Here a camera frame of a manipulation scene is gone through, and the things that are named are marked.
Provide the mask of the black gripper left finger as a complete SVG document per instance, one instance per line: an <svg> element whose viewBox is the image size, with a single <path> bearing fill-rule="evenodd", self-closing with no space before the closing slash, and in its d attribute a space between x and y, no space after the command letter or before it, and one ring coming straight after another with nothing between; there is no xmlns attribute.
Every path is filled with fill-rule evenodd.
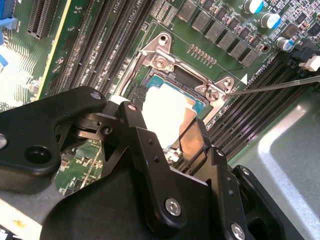
<svg viewBox="0 0 320 240"><path fill-rule="evenodd" d="M100 92L82 86L3 111L1 190L22 195L47 190L62 153L97 138L105 161L100 179L130 172L150 230L175 235L188 214L156 134L131 102L121 103L113 114L106 114L108 105Z"/></svg>

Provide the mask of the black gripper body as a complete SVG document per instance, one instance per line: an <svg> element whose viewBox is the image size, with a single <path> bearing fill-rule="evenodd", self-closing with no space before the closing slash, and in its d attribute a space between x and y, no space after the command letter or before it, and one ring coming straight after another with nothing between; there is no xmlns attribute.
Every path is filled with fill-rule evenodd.
<svg viewBox="0 0 320 240"><path fill-rule="evenodd" d="M43 240L221 240L212 222L209 188L173 171L187 223L168 236L153 233L129 171L104 177L65 197L42 224Z"/></svg>

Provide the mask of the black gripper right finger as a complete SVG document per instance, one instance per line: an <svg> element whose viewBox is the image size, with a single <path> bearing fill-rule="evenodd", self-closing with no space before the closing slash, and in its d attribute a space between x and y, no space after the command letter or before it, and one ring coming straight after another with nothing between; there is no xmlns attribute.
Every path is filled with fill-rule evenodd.
<svg viewBox="0 0 320 240"><path fill-rule="evenodd" d="M231 168L210 143L202 120L194 119L179 137L192 177L208 185L213 240L285 240L286 218L258 179L244 166Z"/></svg>

